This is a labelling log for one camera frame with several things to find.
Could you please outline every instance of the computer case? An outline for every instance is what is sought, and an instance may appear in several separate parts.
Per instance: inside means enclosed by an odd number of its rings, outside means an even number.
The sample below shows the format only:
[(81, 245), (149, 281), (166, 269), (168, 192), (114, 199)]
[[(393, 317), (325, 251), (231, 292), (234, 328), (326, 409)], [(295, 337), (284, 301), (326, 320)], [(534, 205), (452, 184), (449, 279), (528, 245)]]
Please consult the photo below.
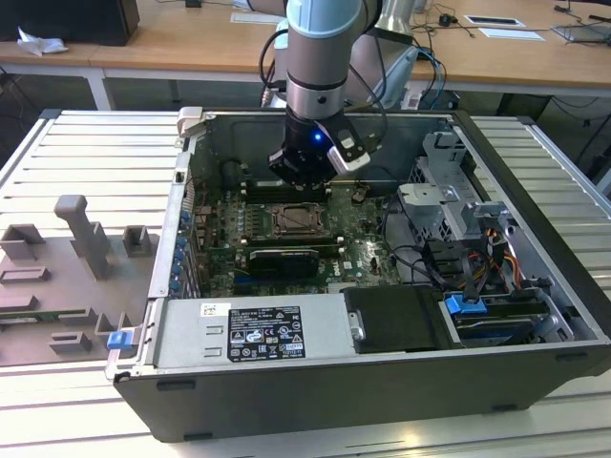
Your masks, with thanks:
[(5, 0), (0, 40), (16, 40), (20, 27), (41, 38), (125, 46), (139, 20), (136, 0)]

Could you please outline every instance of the wooden desk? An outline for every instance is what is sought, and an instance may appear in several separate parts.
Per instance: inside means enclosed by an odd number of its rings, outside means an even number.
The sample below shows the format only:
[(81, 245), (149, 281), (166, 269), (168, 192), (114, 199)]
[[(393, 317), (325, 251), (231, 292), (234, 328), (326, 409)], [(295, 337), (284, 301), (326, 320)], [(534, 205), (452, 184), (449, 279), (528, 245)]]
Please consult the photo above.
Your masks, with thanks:
[[(437, 30), (432, 46), (448, 69), (448, 88), (468, 91), (482, 85), (519, 85), (522, 90), (517, 92), (530, 89), (545, 94), (554, 94), (554, 88), (611, 90), (611, 49), (604, 45), (567, 44), (558, 33), (548, 30), (553, 25), (576, 24), (575, 18), (554, 11), (554, 5), (560, 3), (549, 0), (444, 2), (456, 9), (456, 17), (465, 27), (473, 25), (464, 17), (471, 14), (514, 17), (525, 24), (525, 30), (546, 30), (538, 32), (545, 41), (488, 38), (477, 29), (470, 30), (475, 38), (460, 28)], [(573, 2), (571, 8), (586, 24), (592, 22), (587, 18), (589, 14), (611, 16), (611, 8), (602, 5)], [(432, 8), (429, 20), (437, 22), (438, 17), (439, 11)], [(415, 14), (412, 18), (413, 24), (425, 21), (424, 14)], [(414, 35), (422, 46), (429, 46), (422, 29), (415, 29)], [(418, 62), (413, 77), (426, 78), (427, 65)]]
[[(566, 44), (552, 25), (574, 24), (575, 19), (553, 10), (552, 0), (452, 0), (460, 23), (471, 26), (464, 14), (515, 17), (527, 29), (545, 29), (545, 41), (487, 38), (477, 29), (471, 38), (464, 30), (437, 30), (432, 38), (437, 57), (448, 69), (447, 89), (520, 94), (611, 96), (611, 50), (603, 45)], [(230, 22), (235, 10), (204, 5), (187, 9), (180, 1), (158, 3), (138, 0), (140, 24), (126, 47), (69, 43), (70, 51), (36, 57), (14, 43), (0, 43), (0, 65), (7, 72), (62, 74), (88, 79), (100, 110), (113, 108), (106, 78), (167, 80), (258, 81), (257, 62), (263, 43), (274, 31), (265, 24)], [(584, 22), (588, 14), (611, 15), (611, 8), (573, 3)], [(439, 12), (432, 8), (429, 20)], [(412, 23), (422, 24), (424, 15)], [(415, 29), (428, 47), (428, 37)], [(411, 86), (424, 87), (432, 77), (431, 65), (417, 62)]]
[(139, 0), (138, 8), (140, 24), (128, 46), (98, 47), (92, 66), (256, 73), (263, 44), (275, 31), (269, 24), (232, 23), (236, 10), (219, 5), (187, 9), (182, 2)]

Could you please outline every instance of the power cable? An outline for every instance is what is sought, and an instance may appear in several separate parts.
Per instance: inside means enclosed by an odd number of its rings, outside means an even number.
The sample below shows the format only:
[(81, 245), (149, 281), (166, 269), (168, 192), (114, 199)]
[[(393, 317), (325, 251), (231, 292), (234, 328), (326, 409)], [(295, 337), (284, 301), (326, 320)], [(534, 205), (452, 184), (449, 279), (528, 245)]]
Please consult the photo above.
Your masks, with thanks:
[(263, 48), (261, 49), (261, 53), (259, 54), (259, 78), (261, 79), (261, 81), (265, 85), (266, 89), (270, 87), (270, 83), (267, 80), (265, 74), (263, 73), (263, 63), (265, 61), (265, 55), (267, 54), (267, 50), (269, 50), (269, 47), (276, 40), (276, 38), (278, 38), (280, 35), (283, 35), (285, 33), (288, 33), (288, 29), (282, 29), (280, 31), (274, 31), (271, 34), (271, 36), (269, 38), (267, 38), (267, 41), (263, 45)]
[(378, 136), (379, 136), (380, 142), (381, 142), (382, 139), (384, 138), (384, 136), (386, 135), (386, 132), (389, 129), (389, 120), (388, 120), (387, 115), (386, 115), (386, 109), (384, 108), (384, 105), (382, 104), (382, 101), (378, 98), (378, 96), (375, 94), (373, 89), (369, 86), (369, 84), (367, 84), (367, 81), (365, 81), (365, 79), (363, 79), (363, 76), (361, 76), (361, 74), (359, 74), (356, 71), (356, 69), (354, 67), (352, 67), (352, 64), (348, 64), (348, 66), (350, 68), (350, 71), (354, 74), (354, 76), (356, 76), (356, 79), (358, 79), (359, 82), (363, 85), (363, 87), (365, 89), (367, 89), (371, 99), (374, 100), (375, 103), (380, 108), (380, 115), (382, 115), (382, 130), (380, 131), (380, 134)]

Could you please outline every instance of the desk leg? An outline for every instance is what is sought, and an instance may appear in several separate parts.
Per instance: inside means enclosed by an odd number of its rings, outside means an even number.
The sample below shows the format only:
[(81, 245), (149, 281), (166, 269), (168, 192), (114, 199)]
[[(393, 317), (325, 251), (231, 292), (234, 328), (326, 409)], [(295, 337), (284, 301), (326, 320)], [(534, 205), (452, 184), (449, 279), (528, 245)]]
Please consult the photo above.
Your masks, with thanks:
[(170, 94), (172, 95), (172, 101), (174, 103), (180, 103), (180, 88), (178, 81), (176, 79), (170, 79), (168, 83), (170, 85)]
[(89, 81), (89, 87), (92, 90), (97, 109), (114, 110), (115, 101), (108, 88), (108, 81), (104, 77), (104, 72), (101, 69), (90, 69), (86, 72), (85, 77)]

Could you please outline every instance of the blue clip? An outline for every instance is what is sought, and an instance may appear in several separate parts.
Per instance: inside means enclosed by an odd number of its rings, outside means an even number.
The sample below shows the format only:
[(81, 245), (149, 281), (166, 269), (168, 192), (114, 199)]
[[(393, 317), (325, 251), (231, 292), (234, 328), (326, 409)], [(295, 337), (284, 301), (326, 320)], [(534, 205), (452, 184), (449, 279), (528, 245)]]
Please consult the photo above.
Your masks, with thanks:
[(106, 348), (109, 350), (129, 350), (132, 348), (134, 331), (114, 331), (108, 336)]
[(486, 313), (488, 309), (483, 300), (466, 302), (462, 294), (452, 294), (445, 300), (450, 314), (454, 313)]

